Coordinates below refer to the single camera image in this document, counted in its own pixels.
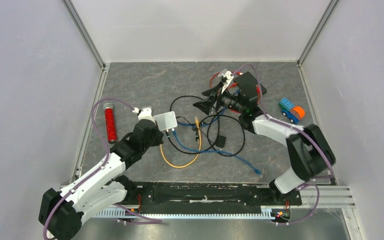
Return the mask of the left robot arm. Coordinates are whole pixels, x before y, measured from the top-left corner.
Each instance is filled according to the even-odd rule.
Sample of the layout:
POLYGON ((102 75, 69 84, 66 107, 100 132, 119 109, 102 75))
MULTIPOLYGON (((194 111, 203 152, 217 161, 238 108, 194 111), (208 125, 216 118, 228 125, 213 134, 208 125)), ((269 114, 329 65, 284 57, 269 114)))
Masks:
POLYGON ((89 219, 105 208, 133 203, 137 191, 117 178, 139 161, 150 147, 162 144, 163 133, 148 119, 111 147, 105 157, 79 179, 60 190, 49 188, 42 196, 38 220, 45 240, 70 240, 89 219))

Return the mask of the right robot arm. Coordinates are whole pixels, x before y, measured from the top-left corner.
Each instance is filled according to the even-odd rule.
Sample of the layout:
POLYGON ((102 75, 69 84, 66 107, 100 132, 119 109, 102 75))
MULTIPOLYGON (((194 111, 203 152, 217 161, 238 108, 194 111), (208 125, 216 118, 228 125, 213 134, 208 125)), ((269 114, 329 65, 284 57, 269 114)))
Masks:
POLYGON ((235 75, 225 69, 218 77, 220 82, 203 91, 205 98, 193 106, 207 115, 220 107, 239 112, 239 123, 244 130, 287 148, 290 168, 269 184, 268 196, 273 203, 282 204, 291 191, 332 169, 336 157, 319 126, 281 121, 263 111, 261 99, 267 91, 250 72, 235 75))

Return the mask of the black network switch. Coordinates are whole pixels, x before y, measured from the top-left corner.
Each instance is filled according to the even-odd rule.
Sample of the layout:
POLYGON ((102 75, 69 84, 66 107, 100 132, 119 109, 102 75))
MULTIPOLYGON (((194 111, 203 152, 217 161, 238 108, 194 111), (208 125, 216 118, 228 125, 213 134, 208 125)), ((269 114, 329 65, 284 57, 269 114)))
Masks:
POLYGON ((259 83, 256 84, 256 90, 259 98, 264 96, 268 91, 262 84, 259 83))

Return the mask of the clear plastic box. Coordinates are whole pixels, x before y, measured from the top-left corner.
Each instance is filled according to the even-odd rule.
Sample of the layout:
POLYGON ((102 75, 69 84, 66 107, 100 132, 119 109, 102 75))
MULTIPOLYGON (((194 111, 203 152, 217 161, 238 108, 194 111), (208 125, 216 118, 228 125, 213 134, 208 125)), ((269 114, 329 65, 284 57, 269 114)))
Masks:
POLYGON ((178 127, 176 113, 169 111, 153 116, 160 131, 173 130, 178 127))

